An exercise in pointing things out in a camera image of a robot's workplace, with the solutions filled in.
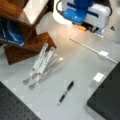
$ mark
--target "black pen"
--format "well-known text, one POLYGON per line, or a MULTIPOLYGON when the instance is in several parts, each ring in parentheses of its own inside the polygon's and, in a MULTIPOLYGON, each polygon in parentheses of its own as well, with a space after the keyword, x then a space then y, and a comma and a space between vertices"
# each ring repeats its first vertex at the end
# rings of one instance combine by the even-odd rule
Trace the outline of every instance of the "black pen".
POLYGON ((60 105, 60 104, 62 103, 62 101, 64 100, 64 98, 65 98, 65 96, 67 95, 68 91, 71 90, 71 88, 73 87, 73 85, 74 85, 74 81, 72 81, 72 82, 69 84, 69 86, 67 87, 67 90, 64 92, 64 94, 63 94, 62 97, 60 98, 58 105, 60 105))

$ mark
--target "white table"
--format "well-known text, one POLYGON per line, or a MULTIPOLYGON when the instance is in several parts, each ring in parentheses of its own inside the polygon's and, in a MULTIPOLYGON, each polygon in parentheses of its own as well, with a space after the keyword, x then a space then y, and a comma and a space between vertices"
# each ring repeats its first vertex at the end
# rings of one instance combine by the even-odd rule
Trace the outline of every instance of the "white table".
POLYGON ((109 52, 116 61, 120 60, 120 46, 88 31, 80 33, 75 29, 70 32, 69 26, 54 21, 52 13, 43 17, 37 31, 49 32, 57 46, 56 53, 64 58, 63 63, 31 91, 22 81, 28 77, 36 57, 9 66, 1 47, 0 80, 42 120, 104 120, 86 103, 100 84, 93 77, 98 72, 108 74, 115 64, 70 41, 68 33, 73 39, 98 51, 109 52), (60 97, 72 80, 75 82, 73 88, 58 106, 60 97))

